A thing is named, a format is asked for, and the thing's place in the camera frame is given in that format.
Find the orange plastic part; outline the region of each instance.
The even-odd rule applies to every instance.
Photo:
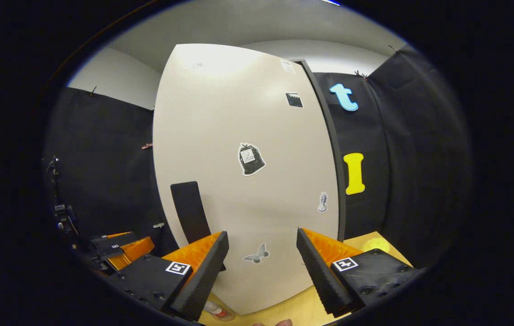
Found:
[[[191,265],[193,273],[189,276],[185,285],[193,278],[193,275],[197,272],[203,260],[207,257],[209,250],[215,243],[215,240],[219,237],[220,232],[214,235],[209,235],[203,239],[197,240],[188,246],[183,246],[181,249],[177,249],[170,254],[167,254],[163,259],[170,260],[172,262],[183,263]]]
[[[308,229],[303,229],[303,231],[313,246],[315,246],[315,249],[319,252],[319,255],[324,260],[325,264],[327,264],[328,268],[337,260],[363,253],[362,250],[340,243],[338,240],[326,237],[320,233]]]
[[[112,266],[118,270],[125,268],[144,254],[148,254],[154,249],[154,243],[150,237],[146,237],[120,247],[124,250],[124,254],[108,259]]]
[[[128,235],[128,233],[130,233],[130,231],[129,232],[116,233],[114,235],[107,235],[106,237],[108,239],[110,239],[110,238],[118,237],[119,235]]]

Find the white wall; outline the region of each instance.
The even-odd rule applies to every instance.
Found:
[[[283,39],[239,45],[282,58],[304,58],[313,72],[369,75],[387,56],[355,46],[308,39]],[[152,110],[161,72],[132,56],[104,48],[96,53],[68,83],[69,87],[92,91]]]
[[[304,58],[312,72],[342,72],[369,75],[387,56],[355,46],[311,39],[280,39],[239,45],[241,48],[295,60]]]
[[[152,110],[160,72],[123,52],[104,48],[69,81],[68,87],[92,91]]]

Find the black fabric backdrop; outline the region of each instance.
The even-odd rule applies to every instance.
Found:
[[[152,148],[142,149],[152,142],[152,117],[152,111],[89,91],[66,87],[60,93],[42,166],[58,157],[60,193],[74,209],[82,239],[136,231],[152,238],[154,254],[178,249],[158,196]],[[165,225],[153,228],[158,223]]]
[[[474,172],[462,108],[439,72],[408,45],[367,79],[390,159],[381,234],[422,268],[448,249],[469,207]]]
[[[346,196],[345,238],[379,231],[416,268],[431,266],[456,238],[473,181],[466,122],[454,91],[408,45],[367,78],[321,72],[315,78],[342,157],[364,155],[365,190]],[[341,107],[329,91],[336,83],[352,90],[358,110]]]
[[[348,185],[347,164],[343,157],[362,153],[362,183],[365,190],[346,196],[345,239],[380,231],[386,216],[389,164],[384,130],[373,93],[364,78],[327,72],[315,72],[315,79],[328,104],[338,136],[341,160]],[[338,97],[329,91],[336,83],[352,90],[350,99],[358,103],[356,111],[347,111]]]

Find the black foam pad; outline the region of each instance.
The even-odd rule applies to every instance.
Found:
[[[297,248],[328,314],[339,317],[365,306],[338,281],[301,228],[297,231]]]
[[[211,235],[197,181],[171,184],[176,214],[189,243]],[[224,264],[220,270],[226,270]]]
[[[222,231],[199,270],[172,303],[173,310],[189,320],[199,320],[227,252],[228,236]]]

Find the ceiling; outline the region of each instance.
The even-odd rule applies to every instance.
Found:
[[[193,0],[143,21],[108,46],[162,72],[181,43],[240,46],[313,39],[391,56],[404,40],[344,6],[321,0]]]

